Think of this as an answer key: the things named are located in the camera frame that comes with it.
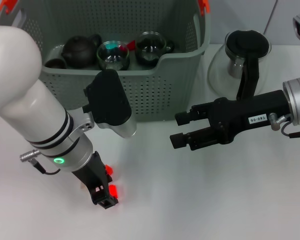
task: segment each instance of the glass teapot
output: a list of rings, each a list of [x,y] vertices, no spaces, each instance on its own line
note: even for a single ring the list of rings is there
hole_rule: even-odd
[[[268,75],[267,56],[271,43],[253,30],[236,30],[214,55],[208,81],[212,88],[229,100],[242,100],[258,94]]]

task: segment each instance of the silver metal joint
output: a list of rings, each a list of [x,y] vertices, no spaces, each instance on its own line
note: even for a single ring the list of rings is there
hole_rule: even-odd
[[[287,118],[285,116],[281,116],[278,118],[277,114],[272,112],[269,114],[268,119],[271,124],[271,129],[273,131],[279,131],[280,130],[280,124],[284,123],[287,121]]]
[[[20,155],[20,161],[23,162],[23,163],[24,162],[31,162],[31,160],[38,157],[40,154],[41,154],[41,152],[39,152],[39,150],[37,150],[37,149],[28,151],[28,152]]]

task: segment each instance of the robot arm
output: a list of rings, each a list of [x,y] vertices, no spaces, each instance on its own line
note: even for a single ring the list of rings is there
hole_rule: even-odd
[[[294,30],[300,39],[300,15],[293,19]],[[208,119],[210,127],[170,136],[175,149],[186,147],[191,150],[205,148],[214,144],[229,144],[243,131],[271,125],[274,131],[280,124],[290,120],[300,125],[300,78],[283,83],[283,91],[277,90],[253,96],[240,101],[230,101],[225,97],[200,105],[192,106],[190,112],[175,115],[177,124]],[[300,138],[300,132],[286,134],[290,138]]]
[[[38,80],[41,67],[40,51],[28,34],[0,26],[0,116],[36,148],[21,155],[21,161],[49,174],[35,159],[42,154],[79,178],[95,205],[114,206],[118,200],[110,193],[110,173],[85,132],[96,121],[121,137],[135,134],[136,122],[118,74],[99,73],[85,90],[89,104],[67,111]]]

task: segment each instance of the glass cup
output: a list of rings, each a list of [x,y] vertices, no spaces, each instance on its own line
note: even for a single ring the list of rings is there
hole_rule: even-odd
[[[130,65],[128,47],[120,41],[106,41],[96,51],[97,61],[101,70],[127,70]]]
[[[167,41],[155,31],[146,31],[135,41],[135,57],[142,65],[155,66],[163,54],[169,54],[173,50],[173,42]]]

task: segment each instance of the orange clip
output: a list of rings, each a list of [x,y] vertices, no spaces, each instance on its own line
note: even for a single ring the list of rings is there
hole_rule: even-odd
[[[110,176],[114,173],[114,170],[112,169],[112,167],[110,167],[108,165],[105,165],[105,171],[106,171],[106,174],[108,174]]]
[[[210,5],[209,0],[198,0],[201,16],[205,15],[205,11],[207,14],[210,13]]]
[[[17,2],[18,0],[2,0],[2,2],[0,3],[0,12],[2,8],[6,6],[5,13],[9,14],[15,8]]]
[[[118,199],[117,187],[115,185],[109,185],[109,193],[112,197]]]

